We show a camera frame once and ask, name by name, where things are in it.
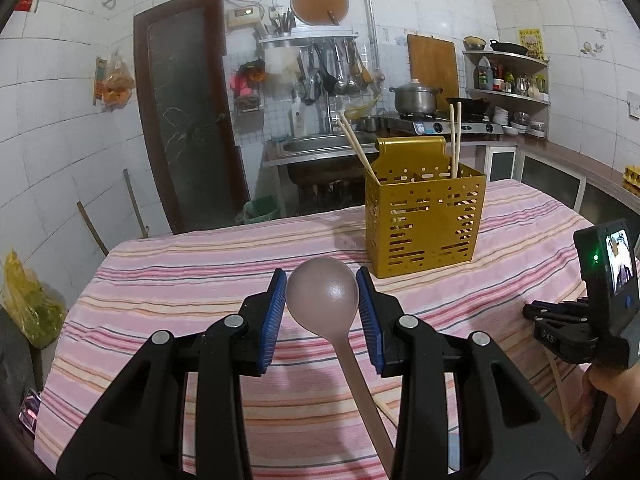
metal screw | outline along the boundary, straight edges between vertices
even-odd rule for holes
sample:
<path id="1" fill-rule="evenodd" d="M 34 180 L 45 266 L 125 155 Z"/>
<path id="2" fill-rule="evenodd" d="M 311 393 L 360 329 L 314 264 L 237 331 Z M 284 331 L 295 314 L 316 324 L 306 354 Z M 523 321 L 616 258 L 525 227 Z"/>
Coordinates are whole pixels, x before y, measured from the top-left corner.
<path id="1" fill-rule="evenodd" d="M 405 328 L 415 328 L 418 326 L 418 319 L 415 316 L 402 316 L 398 323 Z"/>
<path id="2" fill-rule="evenodd" d="M 238 328 L 244 323 L 244 317 L 239 314 L 232 314 L 231 316 L 225 317 L 225 326 L 229 328 Z"/>
<path id="3" fill-rule="evenodd" d="M 487 346 L 491 342 L 491 338 L 489 337 L 489 335 L 485 334 L 484 332 L 475 332 L 471 336 L 471 339 L 474 343 L 480 346 Z"/>
<path id="4" fill-rule="evenodd" d="M 158 330 L 151 336 L 151 342 L 156 345 L 163 345 L 171 336 L 166 330 Z"/>

trash bin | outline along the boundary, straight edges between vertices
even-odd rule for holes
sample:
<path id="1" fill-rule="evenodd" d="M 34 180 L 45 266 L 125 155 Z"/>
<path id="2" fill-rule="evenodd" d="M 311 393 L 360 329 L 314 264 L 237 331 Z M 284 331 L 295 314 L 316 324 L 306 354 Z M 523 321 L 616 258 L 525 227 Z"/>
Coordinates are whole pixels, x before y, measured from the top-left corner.
<path id="1" fill-rule="evenodd" d="M 256 224 L 280 218 L 280 207 L 274 196 L 263 196 L 244 204 L 236 217 L 237 224 Z"/>

round cutting board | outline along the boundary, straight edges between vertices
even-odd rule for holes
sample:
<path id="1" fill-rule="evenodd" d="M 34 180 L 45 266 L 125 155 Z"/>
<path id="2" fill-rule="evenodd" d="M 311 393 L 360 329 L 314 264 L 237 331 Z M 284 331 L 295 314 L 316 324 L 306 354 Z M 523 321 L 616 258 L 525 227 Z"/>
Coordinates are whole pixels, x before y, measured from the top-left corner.
<path id="1" fill-rule="evenodd" d="M 349 0 L 291 0 L 291 9 L 307 25 L 333 25 L 329 11 L 340 22 L 349 11 Z"/>

table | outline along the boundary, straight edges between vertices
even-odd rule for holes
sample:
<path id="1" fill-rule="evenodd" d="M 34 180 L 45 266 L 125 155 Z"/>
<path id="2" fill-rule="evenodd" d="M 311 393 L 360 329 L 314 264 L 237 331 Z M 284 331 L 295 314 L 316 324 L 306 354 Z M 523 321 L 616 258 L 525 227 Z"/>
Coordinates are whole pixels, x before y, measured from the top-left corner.
<path id="1" fill-rule="evenodd" d="M 526 301 L 585 294 L 573 232 L 590 224 L 553 198 L 503 180 L 487 185 L 471 262 L 376 280 L 406 313 L 436 330 L 489 333 L 559 415 L 559 396 L 543 353 L 522 318 Z M 156 330 L 205 330 L 266 290 L 275 267 L 291 272 L 331 256 L 355 272 L 367 263 L 364 209 L 287 218 L 210 232 L 132 240 L 114 248 L 69 311 L 42 394 L 36 453 L 51 468 L 74 430 L 143 342 Z M 396 413 L 401 378 L 382 379 L 369 363 L 356 316 L 351 345 L 373 393 Z M 590 410 L 582 371 L 558 361 L 574 427 Z M 184 468 L 194 471 L 195 382 L 188 383 Z M 242 378 L 244 418 L 257 479 L 384 478 L 331 346 L 285 310 L 273 364 Z M 452 380 L 449 425 L 457 430 Z M 394 428 L 384 419 L 395 441 Z"/>

yellow poster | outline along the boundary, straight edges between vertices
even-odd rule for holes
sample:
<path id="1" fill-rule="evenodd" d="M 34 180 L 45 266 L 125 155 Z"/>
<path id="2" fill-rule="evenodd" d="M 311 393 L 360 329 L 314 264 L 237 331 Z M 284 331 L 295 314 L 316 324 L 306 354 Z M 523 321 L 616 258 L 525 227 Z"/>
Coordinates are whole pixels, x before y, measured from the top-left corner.
<path id="1" fill-rule="evenodd" d="M 539 28 L 521 28 L 518 31 L 520 35 L 520 44 L 526 46 L 529 49 L 527 54 L 529 57 L 534 57 L 540 61 L 546 61 L 545 48 L 542 45 L 542 34 Z"/>

